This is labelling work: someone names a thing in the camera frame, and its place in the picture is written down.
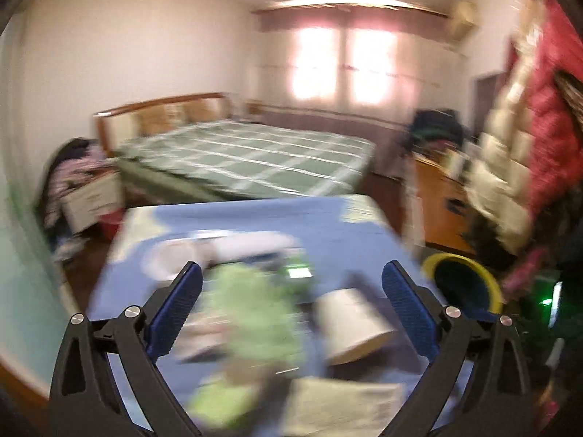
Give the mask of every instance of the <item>bed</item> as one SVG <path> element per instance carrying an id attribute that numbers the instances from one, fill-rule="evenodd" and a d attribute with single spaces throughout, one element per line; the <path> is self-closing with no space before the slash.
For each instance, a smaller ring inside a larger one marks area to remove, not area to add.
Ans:
<path id="1" fill-rule="evenodd" d="M 124 185 L 160 204 L 354 193 L 374 158 L 365 139 L 235 121 L 230 107 L 195 94 L 94 117 Z"/>

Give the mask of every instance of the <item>headboard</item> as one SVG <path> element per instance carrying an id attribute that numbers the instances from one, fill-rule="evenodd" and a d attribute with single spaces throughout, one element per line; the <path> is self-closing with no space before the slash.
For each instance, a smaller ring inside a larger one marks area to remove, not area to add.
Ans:
<path id="1" fill-rule="evenodd" d="M 205 101 L 208 110 L 216 113 L 217 118 L 231 118 L 232 104 L 227 94 L 211 92 L 207 94 L 179 95 L 177 97 L 157 98 L 145 102 L 129 103 L 127 105 L 102 110 L 93 115 L 97 138 L 103 151 L 109 156 L 125 140 L 144 135 L 141 131 L 139 113 L 153 107 L 185 107 L 189 102 Z"/>

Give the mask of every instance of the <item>red down coat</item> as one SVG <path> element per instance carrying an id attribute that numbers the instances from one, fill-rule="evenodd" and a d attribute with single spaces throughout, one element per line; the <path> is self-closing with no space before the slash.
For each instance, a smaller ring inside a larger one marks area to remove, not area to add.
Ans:
<path id="1" fill-rule="evenodd" d="M 529 212 L 538 214 L 583 179 L 583 147 L 553 76 L 565 70 L 583 81 L 583 42 L 556 0 L 546 0 L 546 23 L 529 83 L 533 112 Z"/>

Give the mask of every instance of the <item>bright window pane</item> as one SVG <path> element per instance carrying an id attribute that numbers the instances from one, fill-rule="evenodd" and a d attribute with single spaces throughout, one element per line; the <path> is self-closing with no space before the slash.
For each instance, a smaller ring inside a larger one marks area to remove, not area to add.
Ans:
<path id="1" fill-rule="evenodd" d="M 355 31 L 354 96 L 358 103 L 377 105 L 391 95 L 396 36 L 387 31 Z"/>
<path id="2" fill-rule="evenodd" d="M 296 98 L 331 98 L 336 91 L 337 43 L 333 29 L 298 31 L 298 52 L 293 76 Z"/>

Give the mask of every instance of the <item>brown cushion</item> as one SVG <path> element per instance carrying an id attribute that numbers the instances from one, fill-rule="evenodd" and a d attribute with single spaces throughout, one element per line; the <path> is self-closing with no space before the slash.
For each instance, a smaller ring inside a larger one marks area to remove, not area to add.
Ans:
<path id="1" fill-rule="evenodd" d="M 153 136 L 166 133 L 174 128 L 172 121 L 168 119 L 164 105 L 142 108 L 137 113 L 140 122 L 142 136 Z"/>
<path id="2" fill-rule="evenodd" d="M 191 100 L 183 106 L 189 123 L 214 122 L 219 119 L 219 114 L 205 100 Z"/>

